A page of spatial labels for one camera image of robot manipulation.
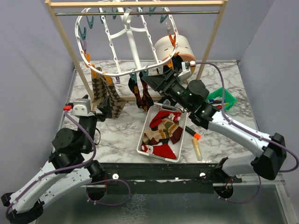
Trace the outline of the striped argyle sock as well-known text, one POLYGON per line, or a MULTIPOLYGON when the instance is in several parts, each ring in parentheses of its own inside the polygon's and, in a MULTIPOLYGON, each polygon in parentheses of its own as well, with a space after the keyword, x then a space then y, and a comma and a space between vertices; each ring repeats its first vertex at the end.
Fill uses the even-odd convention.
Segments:
POLYGON ((145 145, 156 145, 160 140, 169 139, 172 144, 180 141, 183 128, 169 118, 164 118, 157 126, 157 130, 147 129, 142 134, 142 141, 145 145))

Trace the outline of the beige brown argyle sock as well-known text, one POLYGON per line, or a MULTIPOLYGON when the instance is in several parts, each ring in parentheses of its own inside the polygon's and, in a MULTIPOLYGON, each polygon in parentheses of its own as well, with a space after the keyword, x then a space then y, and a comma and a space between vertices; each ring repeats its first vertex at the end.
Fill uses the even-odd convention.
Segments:
POLYGON ((93 104, 98 106, 108 97, 107 80, 103 75, 95 73, 92 75, 93 104))

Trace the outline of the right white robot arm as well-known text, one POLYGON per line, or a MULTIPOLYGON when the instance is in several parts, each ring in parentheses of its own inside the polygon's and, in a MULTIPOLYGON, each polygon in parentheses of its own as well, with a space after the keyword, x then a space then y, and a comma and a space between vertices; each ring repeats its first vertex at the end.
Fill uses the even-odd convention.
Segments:
POLYGON ((142 77, 151 89, 169 96, 179 103, 195 125, 220 133, 251 152, 249 156, 223 158, 215 170, 215 179, 226 182, 232 176, 257 174, 274 180, 287 157, 284 137, 269 135, 227 117, 217 107, 207 102, 209 91, 201 80, 192 80, 187 87, 180 84, 174 70, 166 74, 142 77))

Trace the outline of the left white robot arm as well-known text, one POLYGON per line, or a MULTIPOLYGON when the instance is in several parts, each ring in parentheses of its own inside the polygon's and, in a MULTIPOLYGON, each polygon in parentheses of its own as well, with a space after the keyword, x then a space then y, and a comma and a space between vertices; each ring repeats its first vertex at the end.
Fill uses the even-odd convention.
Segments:
POLYGON ((38 219, 47 203, 67 190, 85 183, 98 184, 105 180, 105 171, 96 161, 94 135, 97 122, 112 117, 109 97, 97 106, 100 113, 91 110, 91 101, 85 95, 63 107, 64 116, 77 129, 60 129, 52 145, 48 161, 20 190, 1 196, 7 207, 6 218, 12 224, 29 224, 38 219))

